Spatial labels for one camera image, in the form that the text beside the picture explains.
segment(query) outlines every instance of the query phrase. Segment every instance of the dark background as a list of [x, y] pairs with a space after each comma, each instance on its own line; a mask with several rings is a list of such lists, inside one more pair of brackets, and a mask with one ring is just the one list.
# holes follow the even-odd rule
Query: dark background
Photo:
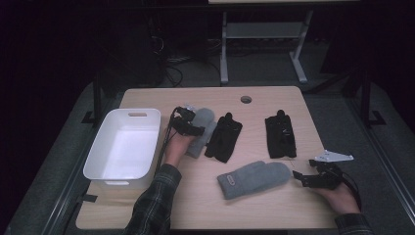
[[[131, 75], [136, 79], [124, 83], [138, 87], [160, 82], [161, 65], [156, 63], [157, 58], [151, 57], [148, 16], [100, 13], [97, 17], [77, 11], [79, 7], [103, 6], [104, 2], [6, 0], [0, 3], [0, 232], [19, 206], [79, 94], [103, 67], [116, 67], [103, 48], [126, 61], [148, 63], [144, 67], [124, 68], [125, 74], [109, 75], [106, 84], [115, 88], [106, 89], [108, 95], [124, 88], [112, 78]], [[368, 55], [374, 65], [373, 81], [388, 92], [398, 112], [415, 131], [414, 9], [405, 1], [374, 2], [363, 1], [364, 6], [346, 12], [335, 21], [331, 20], [335, 16], [316, 12], [308, 40], [325, 35], [332, 41], [325, 72], [342, 72], [356, 61], [362, 62], [363, 54]], [[165, 36], [180, 44], [177, 38], [216, 35], [220, 31], [210, 31], [208, 25], [220, 21], [218, 16], [195, 18], [196, 31], [182, 34], [176, 33], [175, 28], [186, 23], [185, 13], [182, 22], [176, 18], [171, 24], [167, 16], [163, 24], [168, 28]], [[141, 25], [141, 34], [130, 33], [129, 28], [134, 24]], [[133, 38], [141, 46], [128, 49]], [[150, 57], [129, 58], [129, 50]]]

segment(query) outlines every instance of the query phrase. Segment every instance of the white plastic basket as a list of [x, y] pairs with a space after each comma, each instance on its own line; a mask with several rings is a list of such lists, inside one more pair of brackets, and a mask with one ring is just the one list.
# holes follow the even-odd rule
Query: white plastic basket
[[83, 174], [105, 187], [147, 188], [161, 126], [156, 109], [117, 109], [98, 130]]

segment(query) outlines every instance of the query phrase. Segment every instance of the round hole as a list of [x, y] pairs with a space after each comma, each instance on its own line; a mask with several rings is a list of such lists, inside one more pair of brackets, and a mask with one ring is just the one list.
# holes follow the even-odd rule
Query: round hole
[[249, 104], [252, 101], [253, 101], [253, 98], [251, 98], [250, 96], [241, 97], [241, 102], [244, 103], [244, 104]]

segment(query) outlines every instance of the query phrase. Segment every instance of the basket handle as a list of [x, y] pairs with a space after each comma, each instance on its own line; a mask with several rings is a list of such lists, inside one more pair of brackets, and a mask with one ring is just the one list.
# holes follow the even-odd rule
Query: basket handle
[[140, 118], [140, 117], [146, 117], [147, 113], [128, 113], [128, 115], [132, 118]]
[[125, 186], [129, 185], [127, 181], [105, 181], [108, 185]]

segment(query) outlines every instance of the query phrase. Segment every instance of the gray carpet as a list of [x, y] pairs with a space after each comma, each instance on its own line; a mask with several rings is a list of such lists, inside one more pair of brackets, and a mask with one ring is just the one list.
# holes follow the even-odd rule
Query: gray carpet
[[[304, 48], [300, 60], [305, 73], [309, 75], [307, 84], [299, 84], [287, 55], [253, 54], [229, 58], [228, 86], [295, 85], [301, 90], [309, 89], [331, 76], [319, 73], [326, 48], [324, 45], [308, 45]], [[211, 57], [210, 61], [218, 67], [218, 57]], [[177, 68], [184, 74], [183, 87], [220, 85], [217, 70], [211, 64], [193, 62]], [[161, 85], [169, 86], [171, 84], [167, 79]], [[363, 201], [363, 212], [377, 234], [415, 234], [414, 224], [382, 164], [379, 148], [371, 139], [375, 136], [383, 147], [383, 152], [389, 156], [398, 176], [410, 194], [414, 195], [415, 187], [411, 180], [415, 174], [411, 169], [415, 154], [414, 134], [393, 109], [385, 92], [376, 85], [373, 85], [371, 108], [381, 113], [387, 125], [365, 129], [354, 111], [358, 97], [353, 100], [345, 99], [340, 95], [342, 87], [343, 82], [339, 82], [319, 95], [304, 96], [323, 145], [330, 151], [355, 156], [355, 161], [340, 163], [339, 166], [357, 182]], [[106, 112], [117, 108], [121, 96], [122, 93], [114, 99], [106, 100]], [[119, 234], [119, 230], [87, 231], [79, 230], [74, 225], [79, 209], [77, 197], [87, 188], [88, 180], [81, 171], [73, 171], [73, 167], [81, 165], [85, 160], [97, 131], [92, 124], [81, 123], [85, 113], [92, 111], [92, 108], [90, 85], [79, 97], [61, 135], [14, 216], [11, 234], [42, 234], [45, 226], [46, 230], [51, 231], [49, 234]], [[63, 193], [71, 177], [71, 190]], [[55, 206], [57, 209], [62, 208], [62, 213], [53, 213]], [[60, 216], [49, 219], [50, 214]], [[289, 231], [289, 234], [337, 234], [337, 231], [294, 230]]]

